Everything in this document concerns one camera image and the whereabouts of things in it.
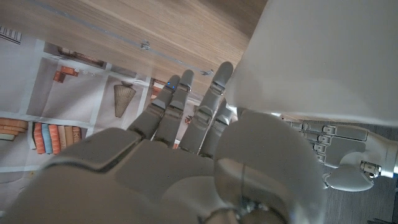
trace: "gray robotic hand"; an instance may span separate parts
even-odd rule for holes
[[[248,110],[230,124],[225,101],[213,118],[232,72],[220,65],[178,149],[190,70],[127,130],[106,129],[48,161],[2,223],[323,223],[320,165],[299,133]]]
[[[289,122],[309,140],[319,163],[335,168],[323,175],[327,187],[349,192],[370,189],[378,176],[398,172],[398,142],[357,126]]]

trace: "book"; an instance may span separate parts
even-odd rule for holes
[[[4,129],[0,129],[0,134],[12,134],[17,136],[19,134],[19,132],[17,131],[11,131],[11,130],[4,130]]]
[[[61,74],[73,75],[74,77],[77,77],[79,75],[79,72],[78,72],[78,70],[75,70],[74,68],[61,66]]]
[[[27,121],[18,120],[18,119],[0,118],[0,125],[27,129]]]
[[[41,123],[35,123],[35,128],[33,130],[33,138],[35,139],[37,153],[38,154],[45,153]]]
[[[79,142],[81,140],[81,132],[79,127],[73,127],[73,143]]]
[[[60,71],[56,71],[54,75],[54,81],[63,83],[65,80],[66,75],[64,73],[61,73]]]
[[[60,135],[60,146],[61,150],[67,147],[67,137],[65,135],[65,127],[64,125],[58,126],[58,134]]]
[[[45,153],[52,153],[52,144],[51,144],[51,136],[49,130],[49,124],[42,124],[42,135],[44,140],[44,149]]]
[[[73,144],[72,126],[65,126],[65,136],[67,137],[67,147]]]
[[[58,154],[61,151],[61,145],[57,125],[49,124],[49,131],[51,137],[52,153]]]
[[[0,134],[0,140],[13,141],[15,139],[15,135],[13,134]]]
[[[20,132],[20,133],[25,133],[26,132],[26,129],[24,129],[24,128],[5,126],[5,125],[0,125],[0,129],[17,131],[17,132]]]

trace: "bookshelf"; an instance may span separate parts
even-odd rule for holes
[[[90,136],[108,127],[126,128],[142,112],[148,98],[150,77],[114,72],[110,63],[96,67],[50,54],[45,49],[46,45],[48,44],[44,41],[27,35],[24,35],[21,46],[18,47],[8,47],[7,43],[0,42],[2,49],[5,49],[2,53],[9,58],[20,60],[21,63],[27,60],[31,62],[26,67],[8,68],[8,73],[22,75],[20,78],[16,75],[15,78],[6,79],[5,85],[8,86],[9,93],[0,96],[11,96],[4,105],[0,103],[0,117],[29,122],[27,132],[18,135],[14,141],[0,141],[0,175],[38,170],[54,156],[37,154],[32,150],[35,147],[32,137],[33,123],[77,126],[82,129],[82,137]],[[62,66],[77,68],[79,75],[67,76],[63,83],[53,81],[55,71]],[[114,118],[113,85],[121,81],[133,83],[137,94],[124,116],[117,120]],[[23,91],[14,87],[21,85]],[[104,96],[112,97],[103,100]]]

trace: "wooden surface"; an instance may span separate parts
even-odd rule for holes
[[[3,0],[0,23],[162,81],[191,68],[193,91],[211,77],[200,71],[236,65],[266,0]],[[150,51],[139,48],[148,40]]]

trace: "stacked books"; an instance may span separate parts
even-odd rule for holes
[[[81,140],[79,127],[34,123],[33,137],[38,154],[58,154]]]
[[[0,140],[13,141],[19,133],[25,133],[27,121],[0,118]]]

